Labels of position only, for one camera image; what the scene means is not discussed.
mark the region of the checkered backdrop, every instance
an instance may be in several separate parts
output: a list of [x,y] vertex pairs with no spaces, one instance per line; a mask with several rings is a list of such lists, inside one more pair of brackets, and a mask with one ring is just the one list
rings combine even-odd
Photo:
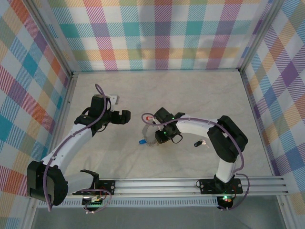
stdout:
[[71,69],[241,65],[273,0],[35,0]]
[[305,0],[286,0],[244,80],[276,175],[305,228]]
[[49,149],[68,77],[21,0],[0,0],[0,229],[25,214],[26,169]]

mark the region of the purple cable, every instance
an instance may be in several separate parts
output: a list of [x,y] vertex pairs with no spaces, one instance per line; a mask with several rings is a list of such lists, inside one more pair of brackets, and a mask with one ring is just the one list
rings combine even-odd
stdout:
[[107,207],[107,206],[110,204],[110,201],[111,201],[111,199],[112,199],[111,192],[109,192],[108,190],[105,190],[105,189],[82,189],[82,190],[81,190],[81,192],[92,192],[92,191],[96,191],[96,192],[105,192],[105,193],[109,194],[110,199],[109,199],[109,201],[107,201],[107,204],[105,204],[103,207],[97,209],[96,211],[89,211],[89,210],[87,209],[87,205],[85,205],[86,214],[88,214],[88,213],[92,213],[92,214],[93,214],[93,213],[97,213],[97,212],[99,212],[99,211],[102,211],[105,207]]
[[250,179],[249,179],[249,177],[248,177],[246,174],[243,174],[243,173],[236,173],[236,175],[242,175],[242,176],[246,177],[246,179],[247,179],[247,181],[248,181],[248,186],[247,186],[246,193],[244,194],[242,200],[241,200],[238,204],[234,205],[234,206],[231,207],[231,208],[224,208],[224,207],[222,207],[222,206],[219,206],[219,207],[220,207],[221,209],[223,209],[223,210],[228,210],[228,211],[230,211],[230,210],[233,210],[233,209],[237,208],[239,205],[241,205],[241,203],[244,201],[244,199],[246,199],[246,197],[247,197],[247,195],[248,195],[248,193],[249,193],[249,189],[250,189]]
[[72,137],[74,137],[76,134],[80,133],[81,131],[85,130],[85,129],[88,129],[90,128],[91,126],[93,126],[94,124],[96,124],[101,118],[102,116],[104,115],[105,111],[106,111],[106,104],[107,104],[107,101],[106,101],[106,96],[105,96],[105,93],[104,91],[102,90],[102,88],[96,83],[95,84],[95,88],[96,90],[103,96],[104,98],[104,108],[103,108],[103,111],[101,113],[101,115],[91,124],[85,126],[84,128],[74,132],[72,135],[68,136],[58,147],[57,149],[55,150],[54,154],[52,155],[52,157],[50,158],[49,162],[47,163],[47,166],[43,172],[43,179],[42,179],[42,186],[43,186],[43,193],[44,193],[44,197],[46,199],[46,202],[47,202],[47,206],[48,206],[48,211],[51,211],[52,210],[52,204],[50,202],[50,199],[49,199],[49,195],[48,195],[48,192],[47,192],[47,173],[48,173],[48,170],[49,170],[49,167],[53,161],[53,157],[56,157],[59,150],[62,148],[62,146],[64,144],[66,144]]
[[213,124],[213,125],[219,127],[219,128],[220,128],[223,132],[225,132],[225,133],[228,135],[228,137],[231,139],[231,141],[233,142],[234,146],[236,147],[236,149],[237,149],[237,151],[238,151],[238,153],[239,153],[239,155],[240,155],[240,159],[241,159],[241,161],[242,161],[241,166],[240,166],[239,168],[235,169],[235,170],[233,171],[233,173],[236,173],[237,171],[240,171],[240,170],[242,170],[242,169],[244,168],[244,156],[243,156],[243,154],[242,154],[242,151],[241,151],[240,147],[238,146],[237,142],[234,140],[234,138],[232,137],[232,135],[231,135],[222,125],[219,125],[218,123],[215,123],[215,122],[212,122],[212,121],[209,121],[209,120],[206,120],[206,119],[201,119],[201,118],[177,118],[177,119],[173,119],[173,120],[171,120],[171,121],[168,121],[168,122],[166,122],[166,123],[153,124],[153,123],[148,123],[148,122],[145,121],[145,119],[144,119],[144,116],[145,116],[145,115],[149,115],[149,116],[152,116],[152,117],[154,117],[154,118],[155,118],[155,116],[154,116],[153,114],[151,114],[151,113],[144,113],[144,114],[142,114],[142,116],[141,116],[142,121],[143,121],[145,124],[147,124],[147,125],[152,125],[152,126],[167,125],[167,124],[172,123],[172,122],[175,122],[175,121],[184,121],[184,120],[190,121],[190,120],[192,120],[192,121],[197,121],[197,122],[203,122],[203,123]]

